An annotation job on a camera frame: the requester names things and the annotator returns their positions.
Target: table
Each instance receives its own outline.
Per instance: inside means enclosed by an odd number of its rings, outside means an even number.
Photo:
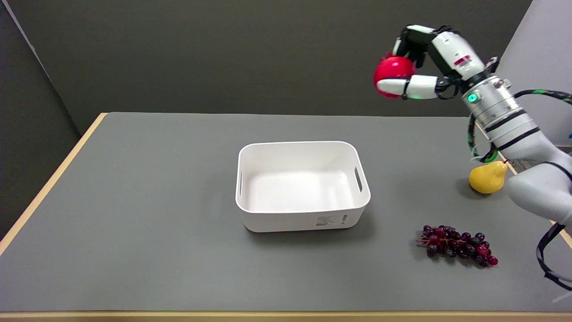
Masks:
[[[100,115],[0,244],[0,319],[571,320],[572,304],[551,302],[563,290],[536,263],[550,222],[503,191],[481,198],[469,189],[466,125],[464,117]],[[295,140],[356,147],[372,193],[356,226],[243,227],[233,197],[239,150]],[[426,224],[484,232],[500,264],[427,258],[414,243]],[[546,258],[559,272],[572,266],[561,237]]]

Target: label sticker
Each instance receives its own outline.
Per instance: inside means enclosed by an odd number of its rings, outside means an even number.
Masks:
[[[318,216],[316,226],[345,225],[348,215],[325,215]]]

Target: grape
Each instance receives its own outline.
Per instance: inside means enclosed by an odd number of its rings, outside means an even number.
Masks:
[[[467,252],[462,249],[457,249],[457,256],[462,260],[468,257]]]
[[[462,240],[462,241],[469,241],[470,239],[471,239],[471,234],[469,234],[469,233],[463,233],[463,234],[461,235],[461,240]]]
[[[439,238],[445,238],[447,236],[447,233],[441,228],[433,230],[433,233]]]
[[[457,231],[453,231],[451,234],[449,234],[449,238],[458,241],[461,239],[461,234],[459,234]]]
[[[429,237],[429,244],[437,245],[439,243],[439,237],[432,235]]]
[[[425,225],[421,240],[427,246],[427,257],[444,254],[447,257],[459,257],[462,260],[473,258],[482,267],[495,266],[499,262],[496,257],[491,255],[491,244],[484,240],[483,233],[476,233],[472,237],[470,233],[461,234],[451,226],[431,227]]]
[[[429,246],[427,247],[427,256],[428,256],[428,257],[433,257],[433,256],[435,256],[435,255],[437,255],[437,246],[435,246],[435,245],[429,245]]]
[[[495,266],[495,265],[499,264],[499,260],[497,260],[497,258],[494,257],[494,256],[489,256],[489,257],[488,257],[488,263],[489,263],[491,266]]]
[[[475,247],[477,247],[477,245],[479,245],[479,243],[480,243],[480,240],[478,240],[476,237],[473,237],[468,241],[469,245],[472,245]]]
[[[451,249],[458,250],[461,248],[461,243],[458,241],[452,241],[449,247],[451,247]]]
[[[476,233],[475,238],[479,240],[479,242],[484,241],[484,234],[483,233]]]
[[[483,245],[479,245],[476,247],[476,252],[481,254],[481,255],[486,255],[488,251],[488,248],[484,247]]]
[[[457,253],[455,252],[455,250],[449,248],[445,251],[445,255],[451,258],[455,258],[457,256]]]
[[[466,250],[466,252],[467,252],[467,255],[469,255],[469,256],[471,256],[471,255],[473,255],[473,254],[476,253],[475,248],[474,248],[473,246],[471,246],[471,245],[466,245],[466,246],[465,246],[465,250]]]
[[[425,235],[427,237],[433,235],[433,228],[429,228],[428,230],[424,230],[423,235]]]
[[[437,245],[437,253],[439,254],[444,254],[446,249],[447,246],[444,246],[443,244]]]

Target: storage box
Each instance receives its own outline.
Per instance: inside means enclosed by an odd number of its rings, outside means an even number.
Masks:
[[[239,153],[236,204],[251,231],[349,228],[370,197],[349,143],[257,143]]]

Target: toy pear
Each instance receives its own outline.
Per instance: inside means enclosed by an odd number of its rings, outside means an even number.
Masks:
[[[506,162],[495,161],[474,168],[468,176],[469,185],[479,193],[492,194],[505,185]]]

